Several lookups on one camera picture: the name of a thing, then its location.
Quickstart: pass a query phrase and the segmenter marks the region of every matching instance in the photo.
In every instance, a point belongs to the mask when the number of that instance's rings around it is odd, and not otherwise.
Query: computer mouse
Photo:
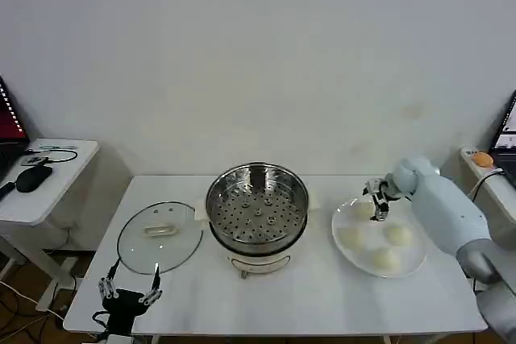
[[[26,169],[16,179],[16,189],[21,193],[31,193],[37,189],[53,172],[47,165],[35,165]]]

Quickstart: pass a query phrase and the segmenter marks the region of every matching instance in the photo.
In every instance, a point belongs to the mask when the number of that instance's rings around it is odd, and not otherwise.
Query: white robotic arm
[[[389,215],[389,201],[410,200],[435,245],[471,277],[490,285],[477,296],[479,310],[501,337],[516,342],[516,256],[491,240],[484,214],[453,182],[419,156],[403,160],[383,179],[368,181],[364,193],[372,196],[376,221]]]

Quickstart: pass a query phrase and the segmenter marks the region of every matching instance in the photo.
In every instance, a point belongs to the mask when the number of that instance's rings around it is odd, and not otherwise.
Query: small white side table
[[[40,146],[43,145],[75,147],[73,150],[77,152],[77,158],[66,163],[51,164],[53,173],[34,192],[20,193],[15,190],[0,201],[0,226],[8,230],[8,232],[4,231],[0,238],[0,251],[10,257],[10,262],[0,272],[0,276],[5,274],[13,264],[24,263],[27,258],[52,277],[52,282],[36,306],[37,310],[48,308],[52,302],[52,293],[56,284],[56,292],[62,288],[73,289],[80,285],[80,280],[75,284],[76,280],[69,274],[77,258],[67,258],[60,266],[41,249],[17,238],[17,233],[21,232],[23,226],[38,225],[48,217],[98,150],[98,144],[95,141],[65,139],[37,139],[30,144],[29,148],[39,151]],[[63,152],[49,154],[49,157],[55,159],[67,159],[70,156],[71,154]],[[13,166],[0,186],[6,182],[15,181],[22,171],[29,168],[21,165],[22,160],[23,158]]]

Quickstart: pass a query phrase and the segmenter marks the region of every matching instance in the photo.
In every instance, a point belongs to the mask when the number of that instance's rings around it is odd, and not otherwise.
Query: glass pot lid
[[[128,269],[153,275],[156,263],[162,273],[184,263],[197,250],[201,238],[194,208],[166,201],[142,209],[126,223],[117,251]]]

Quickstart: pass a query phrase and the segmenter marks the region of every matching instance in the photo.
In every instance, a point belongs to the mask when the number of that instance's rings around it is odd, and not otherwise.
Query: cable
[[[33,149],[27,149],[26,152],[28,155],[36,155],[39,153],[50,153],[50,152],[66,152],[66,153],[72,153],[73,156],[69,157],[68,159],[64,160],[50,160],[49,158],[46,158],[47,160],[44,162],[45,164],[56,164],[56,163],[66,163],[67,161],[75,160],[79,154],[75,151],[72,151],[71,149],[46,149],[44,151],[34,151]]]
[[[471,191],[468,193],[468,197],[472,197],[474,195],[474,197],[476,198],[476,195],[478,195],[478,192],[480,191],[481,189],[481,186],[484,184],[484,182],[490,178],[491,176],[494,176],[494,175],[505,175],[505,172],[503,171],[503,169],[501,168],[496,168],[490,172],[487,172],[485,175],[483,175],[481,177],[481,179],[479,181],[477,181],[477,183],[473,186],[473,188],[471,189]]]
[[[15,298],[16,299],[16,310],[15,311],[12,311],[10,310],[9,308],[7,308],[7,305],[5,305],[3,302],[2,302],[2,305],[4,306],[5,309],[7,309],[10,313],[12,313],[13,315],[10,317],[9,320],[7,320],[7,323],[4,324],[4,326],[2,328],[0,328],[0,331],[1,330],[4,330],[5,328],[7,328],[11,322],[13,322],[15,320],[15,318],[18,316],[18,309],[19,309],[19,301],[18,301],[18,297]]]
[[[475,192],[475,195],[473,195],[473,198],[471,201],[475,201],[476,197],[478,196],[478,193],[481,191],[481,186],[482,184],[488,180],[491,176],[495,176],[495,175],[505,175],[506,173],[503,172],[503,171],[500,171],[500,172],[496,172],[496,173],[492,173],[486,177],[483,177],[482,180],[479,182],[478,184],[478,188],[476,189],[476,192]]]
[[[54,300],[56,299],[57,285],[58,285],[58,283],[56,283],[56,286],[54,286],[54,290],[52,291],[52,300],[50,301],[50,305],[48,306],[48,310],[52,309],[52,306],[54,305]],[[48,316],[45,318],[45,321],[43,321],[43,324],[41,325],[41,328],[40,328],[40,332],[38,333],[38,340],[37,340],[37,342],[39,344],[43,343],[43,331],[45,329],[45,326],[47,325],[47,321],[48,321]]]
[[[71,234],[71,232],[72,232],[72,230],[71,230],[71,229],[72,229],[71,227],[66,227],[67,235],[66,235],[66,239],[65,239],[65,241],[64,241],[63,243],[61,243],[58,247],[56,247],[54,250],[50,251],[50,252],[48,253],[48,255],[52,255],[52,254],[54,254],[56,251],[58,251],[58,250],[62,249],[63,247],[65,247],[65,246],[68,244],[68,242],[70,242],[70,234]]]
[[[19,311],[19,301],[18,301],[18,297],[15,296],[15,300],[16,300],[16,310],[12,310],[10,308],[9,305],[7,305],[3,300],[0,300],[0,305],[3,306],[5,309],[7,309],[9,312],[11,313],[14,313],[16,314],[17,316],[20,316],[20,317],[38,317],[38,316],[41,316],[41,313],[37,313],[37,314],[34,314],[34,313],[22,313]]]
[[[26,300],[29,300],[30,302],[32,302],[33,304],[36,304],[38,305],[39,303],[37,301],[34,301],[32,300],[30,297],[27,297],[27,296],[24,296],[22,293],[18,292],[15,288],[13,288],[12,286],[10,286],[9,284],[6,284],[5,282],[3,281],[0,281],[0,284],[2,284],[3,286],[7,286],[10,290],[12,290],[13,292],[15,292],[17,295],[19,295],[20,297],[26,299]],[[53,310],[50,310],[50,309],[45,309],[47,312],[50,312],[51,314],[53,314],[54,316],[56,316],[57,318],[61,319],[62,321],[64,321],[64,318],[61,317],[59,314],[57,314],[56,312],[54,312]]]
[[[25,330],[26,328],[28,328],[29,326],[35,324],[36,322],[38,321],[41,321],[41,320],[44,320],[45,318],[47,318],[48,316],[42,316],[40,318],[37,318],[35,319],[34,321],[31,321],[29,322],[28,324],[22,326],[21,328],[17,329],[15,332],[9,334],[8,336],[4,337],[2,340],[0,340],[0,342],[5,342],[8,338],[12,338],[13,336],[15,336],[16,334],[20,333],[22,330]]]
[[[98,312],[94,313],[94,315],[91,317],[91,319],[93,321],[95,321],[97,324],[103,326],[104,329],[107,329],[107,324],[104,321],[97,319],[98,316],[101,316],[103,314],[110,314],[110,313],[107,310],[99,310]]]

